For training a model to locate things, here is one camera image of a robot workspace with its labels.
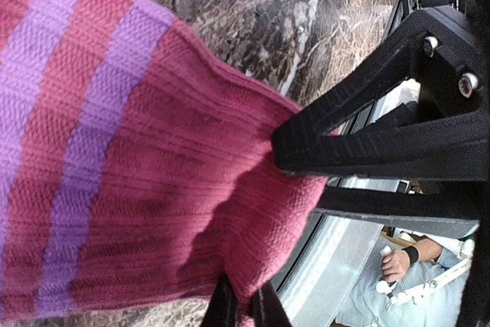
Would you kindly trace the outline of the operator hand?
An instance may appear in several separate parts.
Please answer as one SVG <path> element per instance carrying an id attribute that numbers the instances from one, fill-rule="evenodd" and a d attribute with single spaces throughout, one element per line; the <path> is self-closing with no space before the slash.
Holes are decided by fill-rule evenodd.
<path id="1" fill-rule="evenodd" d="M 394 250 L 382 260 L 382 276 L 388 283 L 397 282 L 407 275 L 410 258 L 404 250 Z"/>

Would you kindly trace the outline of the maroon purple striped sock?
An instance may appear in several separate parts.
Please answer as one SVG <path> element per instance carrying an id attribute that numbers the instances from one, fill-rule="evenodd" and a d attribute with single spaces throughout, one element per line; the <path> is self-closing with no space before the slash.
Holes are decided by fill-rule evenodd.
<path id="1" fill-rule="evenodd" d="M 151 0 L 1 0 L 1 317 L 244 304 L 325 187 L 274 164 L 297 106 Z"/>

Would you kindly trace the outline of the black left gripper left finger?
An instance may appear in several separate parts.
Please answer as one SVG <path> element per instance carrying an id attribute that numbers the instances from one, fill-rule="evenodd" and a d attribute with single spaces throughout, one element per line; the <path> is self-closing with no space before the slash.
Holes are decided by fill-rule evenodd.
<path id="1" fill-rule="evenodd" d="M 244 304 L 240 304 L 226 274 L 218 280 L 201 326 L 292 327 L 292 323 L 270 281 L 264 283 Z"/>

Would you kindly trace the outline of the operator forearm with wristband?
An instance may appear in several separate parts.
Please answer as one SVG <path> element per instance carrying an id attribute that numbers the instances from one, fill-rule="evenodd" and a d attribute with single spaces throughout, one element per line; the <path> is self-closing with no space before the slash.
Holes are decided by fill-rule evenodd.
<path id="1" fill-rule="evenodd" d="M 401 251 L 403 265 L 410 267 L 418 262 L 436 262 L 444 251 L 444 247 L 426 237 Z"/>

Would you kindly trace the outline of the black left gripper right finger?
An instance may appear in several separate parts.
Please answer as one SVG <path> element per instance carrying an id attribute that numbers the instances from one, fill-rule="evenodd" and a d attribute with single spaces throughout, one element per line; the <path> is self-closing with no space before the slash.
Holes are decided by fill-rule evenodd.
<path id="1" fill-rule="evenodd" d="M 332 135 L 409 79 L 426 100 Z M 411 13 L 343 81 L 283 123 L 272 144 L 276 165 L 294 175 L 487 180 L 487 70 L 465 16 L 449 6 Z"/>

